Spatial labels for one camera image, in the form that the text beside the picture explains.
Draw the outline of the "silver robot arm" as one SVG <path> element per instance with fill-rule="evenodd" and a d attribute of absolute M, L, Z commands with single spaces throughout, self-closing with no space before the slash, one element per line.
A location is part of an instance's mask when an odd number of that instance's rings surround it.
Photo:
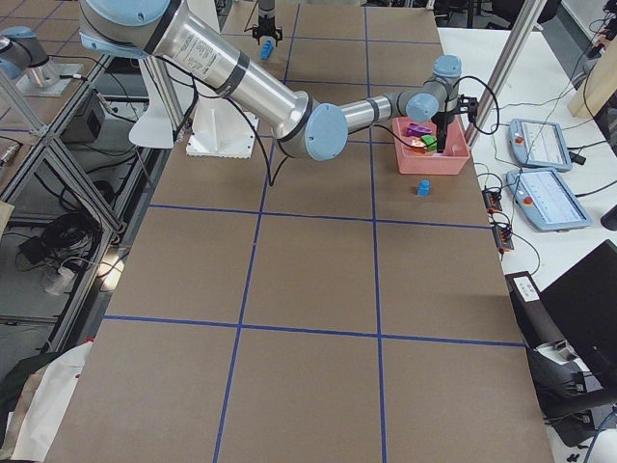
<path fill-rule="evenodd" d="M 257 22 L 251 26 L 252 37 L 260 41 L 263 37 L 274 40 L 278 46 L 283 39 L 282 27 L 276 22 L 276 1 L 257 0 Z"/>
<path fill-rule="evenodd" d="M 229 96 L 272 128 L 290 157 L 326 161 L 359 130 L 406 116 L 433 122 L 443 150 L 455 116 L 473 122 L 478 101 L 459 93 L 461 60 L 439 57 L 431 77 L 417 90 L 386 93 L 336 106 L 293 92 L 248 55 L 225 41 L 185 1 L 82 1 L 82 43 L 100 53 L 136 59 L 165 57 L 219 97 Z"/>

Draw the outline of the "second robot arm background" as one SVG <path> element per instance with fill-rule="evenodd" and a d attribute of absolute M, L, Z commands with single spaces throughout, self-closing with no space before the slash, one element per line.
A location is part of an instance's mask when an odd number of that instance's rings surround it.
<path fill-rule="evenodd" d="M 1 70 L 26 96 L 59 97 L 69 81 L 82 74 L 81 64 L 56 63 L 26 26 L 1 31 Z"/>

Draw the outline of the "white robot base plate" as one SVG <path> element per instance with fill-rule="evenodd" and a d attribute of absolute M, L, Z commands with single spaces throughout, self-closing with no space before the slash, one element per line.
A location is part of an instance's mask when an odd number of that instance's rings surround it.
<path fill-rule="evenodd" d="M 252 156 L 258 117 L 240 115 L 226 100 L 200 99 L 195 110 L 186 153 L 194 157 L 248 159 Z"/>

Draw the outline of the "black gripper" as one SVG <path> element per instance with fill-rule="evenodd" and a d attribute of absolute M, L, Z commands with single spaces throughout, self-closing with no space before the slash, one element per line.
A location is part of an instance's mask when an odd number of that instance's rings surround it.
<path fill-rule="evenodd" d="M 436 113 L 431 122 L 436 126 L 437 153 L 444 151 L 444 127 L 449 126 L 456 116 L 467 114 L 468 121 L 475 123 L 479 108 L 478 98 L 475 96 L 459 95 L 450 99 L 445 106 L 445 110 Z"/>
<path fill-rule="evenodd" d="M 260 42 L 263 37 L 267 37 L 273 39 L 275 45 L 278 45 L 283 39 L 282 27 L 276 24 L 274 16 L 260 16 L 257 24 L 251 27 L 251 33 L 257 42 Z"/>

